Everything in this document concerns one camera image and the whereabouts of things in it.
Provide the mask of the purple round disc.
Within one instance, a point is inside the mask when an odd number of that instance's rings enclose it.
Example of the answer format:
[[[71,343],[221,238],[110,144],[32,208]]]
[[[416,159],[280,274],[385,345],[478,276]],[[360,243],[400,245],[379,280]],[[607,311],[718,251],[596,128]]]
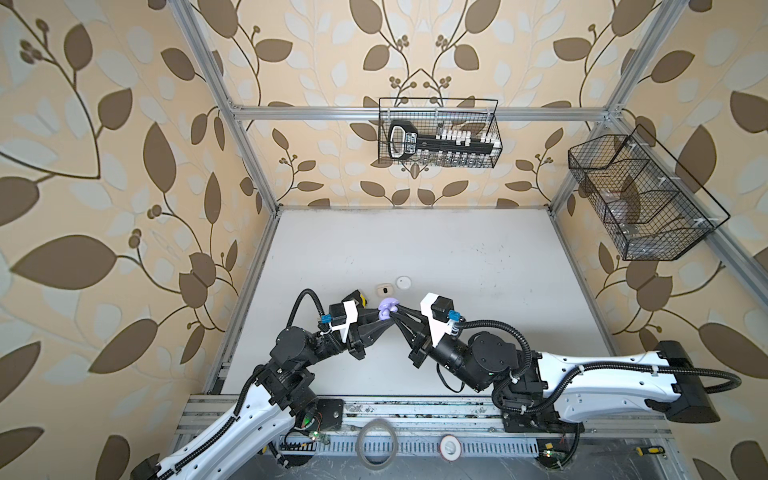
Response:
[[[380,321],[389,320],[392,313],[399,309],[400,302],[393,297],[387,297],[380,301],[378,305],[378,318]]]

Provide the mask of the white earbud charging case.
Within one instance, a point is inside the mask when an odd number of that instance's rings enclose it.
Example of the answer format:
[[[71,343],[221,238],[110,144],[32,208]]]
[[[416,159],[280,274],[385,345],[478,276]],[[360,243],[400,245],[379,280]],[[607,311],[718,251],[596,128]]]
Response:
[[[408,276],[399,276],[395,282],[396,286],[400,290],[408,290],[412,287],[412,280]]]

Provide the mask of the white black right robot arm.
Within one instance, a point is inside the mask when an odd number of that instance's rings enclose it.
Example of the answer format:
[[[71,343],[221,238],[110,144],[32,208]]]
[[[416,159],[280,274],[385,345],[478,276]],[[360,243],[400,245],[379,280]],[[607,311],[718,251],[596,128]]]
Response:
[[[662,341],[625,357],[566,357],[535,351],[524,335],[498,320],[468,321],[451,306],[418,312],[383,302],[420,367],[434,360],[462,388],[491,392],[511,429],[557,431],[603,415],[659,412],[673,423],[709,424],[720,417],[711,398],[742,383],[733,373],[698,368],[683,347]]]

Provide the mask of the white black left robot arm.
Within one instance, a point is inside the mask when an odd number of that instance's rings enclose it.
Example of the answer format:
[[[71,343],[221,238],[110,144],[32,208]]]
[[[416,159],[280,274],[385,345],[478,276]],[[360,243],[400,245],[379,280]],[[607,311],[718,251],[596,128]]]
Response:
[[[280,442],[291,434],[309,443],[328,443],[328,432],[342,424],[344,402],[321,399],[312,391],[310,366],[342,353],[363,359],[366,348],[393,326],[391,316],[398,309],[394,298],[372,309],[349,296],[319,308],[315,333],[288,323],[268,362],[255,367],[229,410],[173,454],[143,460],[131,478],[225,479],[263,449],[287,465]]]

